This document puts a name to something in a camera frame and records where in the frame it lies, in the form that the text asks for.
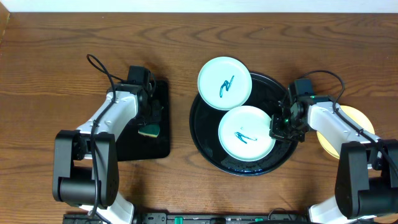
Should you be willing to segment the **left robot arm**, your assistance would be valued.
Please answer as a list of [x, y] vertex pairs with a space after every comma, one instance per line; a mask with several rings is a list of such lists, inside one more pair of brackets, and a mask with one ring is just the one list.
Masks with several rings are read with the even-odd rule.
[[86, 210], [82, 223], [133, 223], [134, 205], [119, 192], [119, 162], [169, 154], [167, 82], [116, 84], [86, 123], [56, 135], [52, 195]]

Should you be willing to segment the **light blue plate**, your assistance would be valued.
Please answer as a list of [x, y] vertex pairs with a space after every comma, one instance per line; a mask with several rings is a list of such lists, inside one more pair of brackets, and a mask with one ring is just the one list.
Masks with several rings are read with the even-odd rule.
[[253, 162], [266, 157], [275, 146], [270, 137], [271, 117], [254, 106], [239, 106], [228, 111], [218, 126], [222, 148], [233, 158]]
[[243, 105], [252, 91], [249, 70], [232, 57], [217, 57], [202, 66], [197, 80], [198, 92], [210, 107], [228, 111]]

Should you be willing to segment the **light blue plate top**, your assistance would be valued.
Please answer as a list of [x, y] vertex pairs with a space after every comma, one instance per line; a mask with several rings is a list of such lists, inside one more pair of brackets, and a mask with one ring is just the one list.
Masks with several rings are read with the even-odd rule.
[[217, 57], [202, 66], [197, 80], [198, 92], [210, 107], [228, 111], [243, 105], [252, 91], [249, 70], [232, 57]]

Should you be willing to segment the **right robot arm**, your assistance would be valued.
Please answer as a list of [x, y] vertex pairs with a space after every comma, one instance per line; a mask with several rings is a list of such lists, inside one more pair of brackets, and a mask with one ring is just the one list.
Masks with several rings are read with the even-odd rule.
[[397, 140], [369, 133], [329, 96], [294, 96], [279, 106], [271, 137], [302, 142], [306, 132], [317, 131], [339, 155], [335, 194], [310, 208], [311, 220], [350, 222], [397, 213]]

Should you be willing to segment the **green scrubbing sponge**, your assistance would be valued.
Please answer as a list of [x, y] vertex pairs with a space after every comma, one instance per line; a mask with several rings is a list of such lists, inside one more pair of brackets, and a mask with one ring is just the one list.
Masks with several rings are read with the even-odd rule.
[[156, 138], [160, 134], [160, 126], [158, 124], [148, 124], [140, 127], [138, 133], [142, 136]]

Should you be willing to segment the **yellow plate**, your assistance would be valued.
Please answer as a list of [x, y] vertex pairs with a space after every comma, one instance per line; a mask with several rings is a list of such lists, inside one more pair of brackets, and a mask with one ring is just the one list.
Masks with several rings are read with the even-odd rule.
[[[347, 114], [353, 121], [359, 124], [362, 128], [367, 130], [371, 134], [375, 134], [374, 127], [368, 117], [362, 113], [360, 110], [353, 108], [351, 106], [340, 106], [341, 110]], [[322, 148], [329, 153], [329, 155], [333, 156], [336, 159], [340, 158], [340, 155], [337, 153], [336, 149], [326, 140], [326, 138], [319, 132], [317, 132], [317, 138]]]

